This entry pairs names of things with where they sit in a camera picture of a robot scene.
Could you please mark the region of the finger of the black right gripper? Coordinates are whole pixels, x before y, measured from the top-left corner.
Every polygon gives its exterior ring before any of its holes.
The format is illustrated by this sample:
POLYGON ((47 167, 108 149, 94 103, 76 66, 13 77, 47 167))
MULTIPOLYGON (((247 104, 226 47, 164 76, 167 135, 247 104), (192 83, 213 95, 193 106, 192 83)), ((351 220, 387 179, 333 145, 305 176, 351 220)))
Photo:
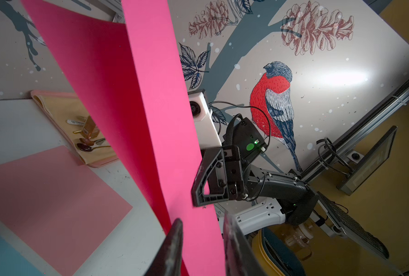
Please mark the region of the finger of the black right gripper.
POLYGON ((229 200, 224 150, 222 147, 201 150, 202 161, 191 189, 194 207, 229 200))

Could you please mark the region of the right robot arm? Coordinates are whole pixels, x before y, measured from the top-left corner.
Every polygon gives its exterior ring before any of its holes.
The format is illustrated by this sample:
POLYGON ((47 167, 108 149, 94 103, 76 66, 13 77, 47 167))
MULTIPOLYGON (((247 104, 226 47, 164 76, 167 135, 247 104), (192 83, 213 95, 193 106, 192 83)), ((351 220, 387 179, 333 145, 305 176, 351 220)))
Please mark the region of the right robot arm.
POLYGON ((202 161, 191 189, 194 207, 227 201, 264 201, 235 215, 244 235, 309 219, 319 195, 298 176, 268 171, 253 161, 267 144, 248 118, 227 126, 222 145, 201 150, 202 161))

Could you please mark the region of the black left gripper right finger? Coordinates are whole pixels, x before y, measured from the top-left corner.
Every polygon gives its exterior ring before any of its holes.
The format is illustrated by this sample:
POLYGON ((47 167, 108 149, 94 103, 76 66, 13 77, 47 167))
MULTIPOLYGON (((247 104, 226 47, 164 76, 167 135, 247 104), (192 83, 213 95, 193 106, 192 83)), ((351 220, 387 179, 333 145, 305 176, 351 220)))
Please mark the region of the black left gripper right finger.
POLYGON ((227 276, 266 276, 235 217, 228 212, 223 221, 223 246, 227 276))

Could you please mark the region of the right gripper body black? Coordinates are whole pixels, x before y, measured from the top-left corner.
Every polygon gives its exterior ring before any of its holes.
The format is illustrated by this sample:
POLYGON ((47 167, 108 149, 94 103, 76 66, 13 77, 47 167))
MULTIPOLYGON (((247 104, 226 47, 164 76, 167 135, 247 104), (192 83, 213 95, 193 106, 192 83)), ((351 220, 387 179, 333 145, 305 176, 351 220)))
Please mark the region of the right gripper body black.
POLYGON ((223 146, 229 200, 242 201, 245 194, 245 177, 243 174, 240 149, 235 146, 223 146))

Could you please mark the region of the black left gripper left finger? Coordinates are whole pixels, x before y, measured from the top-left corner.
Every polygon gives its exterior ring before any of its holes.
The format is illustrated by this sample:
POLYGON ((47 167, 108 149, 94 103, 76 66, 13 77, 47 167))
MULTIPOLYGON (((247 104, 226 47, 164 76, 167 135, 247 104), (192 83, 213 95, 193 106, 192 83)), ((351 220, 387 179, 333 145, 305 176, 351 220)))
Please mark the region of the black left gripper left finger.
POLYGON ((183 222, 177 218, 144 276, 180 276, 183 222))

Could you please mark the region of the magenta paper sheet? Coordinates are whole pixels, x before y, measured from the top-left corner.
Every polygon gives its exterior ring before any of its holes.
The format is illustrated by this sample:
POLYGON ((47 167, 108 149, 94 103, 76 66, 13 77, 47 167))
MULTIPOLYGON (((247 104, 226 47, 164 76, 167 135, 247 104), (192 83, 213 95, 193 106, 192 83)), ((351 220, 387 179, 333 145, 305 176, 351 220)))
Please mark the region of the magenta paper sheet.
POLYGON ((192 204, 202 156, 168 3, 123 1, 123 24, 22 4, 163 230, 183 222, 182 275, 224 275, 215 209, 192 204))

